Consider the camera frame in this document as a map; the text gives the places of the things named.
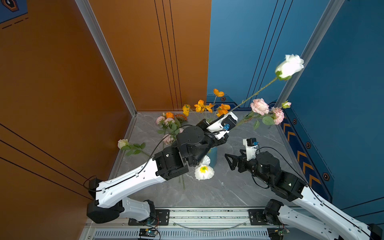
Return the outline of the teal cylindrical vase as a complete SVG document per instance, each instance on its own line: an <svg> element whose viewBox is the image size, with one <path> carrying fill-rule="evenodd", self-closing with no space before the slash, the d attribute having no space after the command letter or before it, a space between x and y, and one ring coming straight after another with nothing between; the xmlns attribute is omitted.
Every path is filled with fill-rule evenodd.
<svg viewBox="0 0 384 240"><path fill-rule="evenodd" d="M210 158L209 166L214 168L217 164L218 148L217 147L211 148L210 151L207 153L207 156Z"/></svg>

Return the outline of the orange poppy flower stem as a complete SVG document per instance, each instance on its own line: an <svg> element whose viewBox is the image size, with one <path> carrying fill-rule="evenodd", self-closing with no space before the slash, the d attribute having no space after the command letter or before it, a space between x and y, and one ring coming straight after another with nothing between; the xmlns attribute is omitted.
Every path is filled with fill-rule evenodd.
<svg viewBox="0 0 384 240"><path fill-rule="evenodd" d="M226 115L230 110L231 106L227 104L218 104L218 100L221 100L225 93L222 91L219 91L218 89L213 90L214 93L214 101L213 103L204 102L203 100L199 100L197 104L195 104L193 107L190 105L184 105L183 115L185 117L188 117L190 113L194 114L203 114L205 117L207 117L207 122L211 123L216 118L222 117Z"/></svg>

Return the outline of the pink rose flower stem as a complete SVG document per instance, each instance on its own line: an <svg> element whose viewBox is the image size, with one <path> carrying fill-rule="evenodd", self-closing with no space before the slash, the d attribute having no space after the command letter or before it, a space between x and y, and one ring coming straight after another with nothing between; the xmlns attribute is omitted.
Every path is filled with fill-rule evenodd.
<svg viewBox="0 0 384 240"><path fill-rule="evenodd" d="M256 130L261 123L266 126L279 125L285 118L283 109L289 109L291 106L291 102L285 101L280 107L270 107L264 99L254 99L251 102L251 111L238 121L237 126L248 123L251 120L256 120L253 126L254 130Z"/></svg>

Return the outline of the white rose flower stem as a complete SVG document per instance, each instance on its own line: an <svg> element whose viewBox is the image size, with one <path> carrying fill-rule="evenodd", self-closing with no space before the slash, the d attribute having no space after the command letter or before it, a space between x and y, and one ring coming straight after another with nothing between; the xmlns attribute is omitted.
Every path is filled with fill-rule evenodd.
<svg viewBox="0 0 384 240"><path fill-rule="evenodd" d="M239 105L230 110L230 113L244 105L247 101L250 101L253 97L257 96L260 92L262 92L265 88L269 87L271 84L279 81L288 81L292 78L292 76L301 70L304 69L304 59L302 59L299 55L285 55L285 60L280 63L275 69L275 78L266 84L264 87L260 88L256 93L251 95L246 100L243 100Z"/></svg>

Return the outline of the cream flower stem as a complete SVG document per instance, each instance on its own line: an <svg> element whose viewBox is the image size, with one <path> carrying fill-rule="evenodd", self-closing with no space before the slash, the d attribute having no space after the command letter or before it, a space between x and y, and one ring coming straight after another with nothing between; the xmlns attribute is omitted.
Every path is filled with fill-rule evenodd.
<svg viewBox="0 0 384 240"><path fill-rule="evenodd" d="M144 154L149 157L150 155L145 152L146 143L142 144L133 144L130 143L127 139L120 139L118 141L118 148L121 151L125 152L126 156Z"/></svg>

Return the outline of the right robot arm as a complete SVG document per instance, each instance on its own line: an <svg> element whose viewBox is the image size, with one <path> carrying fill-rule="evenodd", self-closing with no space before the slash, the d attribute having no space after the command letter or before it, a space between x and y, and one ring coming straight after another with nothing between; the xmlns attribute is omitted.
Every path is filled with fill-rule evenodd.
<svg viewBox="0 0 384 240"><path fill-rule="evenodd" d="M225 154L231 170L249 172L252 178L263 181L273 193L292 202L313 216L294 211L277 200L270 200L263 211L270 225L289 225L319 240L382 240L383 230L376 224L365 224L347 215L317 194L300 177L283 171L279 159L269 152L247 155Z"/></svg>

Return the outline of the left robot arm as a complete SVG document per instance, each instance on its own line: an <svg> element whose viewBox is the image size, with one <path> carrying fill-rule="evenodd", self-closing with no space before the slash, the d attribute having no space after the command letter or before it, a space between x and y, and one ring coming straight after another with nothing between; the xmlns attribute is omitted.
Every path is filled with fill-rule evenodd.
<svg viewBox="0 0 384 240"><path fill-rule="evenodd" d="M93 201L87 206L87 217L97 224L117 218L151 224L157 217L154 203L150 200L135 201L129 196L186 174L191 167L200 166L211 148L227 142L228 133L236 124L237 117L230 114L222 115L211 124L202 120L196 126L184 129L171 146L150 157L140 167L112 180L91 180L89 193Z"/></svg>

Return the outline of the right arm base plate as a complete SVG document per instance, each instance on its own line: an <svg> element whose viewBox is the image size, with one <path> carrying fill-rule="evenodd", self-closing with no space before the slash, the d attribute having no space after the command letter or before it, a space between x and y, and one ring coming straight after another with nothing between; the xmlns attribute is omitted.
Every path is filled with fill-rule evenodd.
<svg viewBox="0 0 384 240"><path fill-rule="evenodd" d="M252 226L283 225L278 219L279 213L274 210L249 209L248 214Z"/></svg>

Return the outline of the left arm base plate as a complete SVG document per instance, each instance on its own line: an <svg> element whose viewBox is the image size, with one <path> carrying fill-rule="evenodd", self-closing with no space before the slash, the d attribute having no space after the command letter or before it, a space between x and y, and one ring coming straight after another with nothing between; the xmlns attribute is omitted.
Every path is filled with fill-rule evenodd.
<svg viewBox="0 0 384 240"><path fill-rule="evenodd" d="M149 217L143 221L137 221L134 219L129 219L129 226L168 226L170 220L170 210L168 209L156 209L156 214L154 217Z"/></svg>

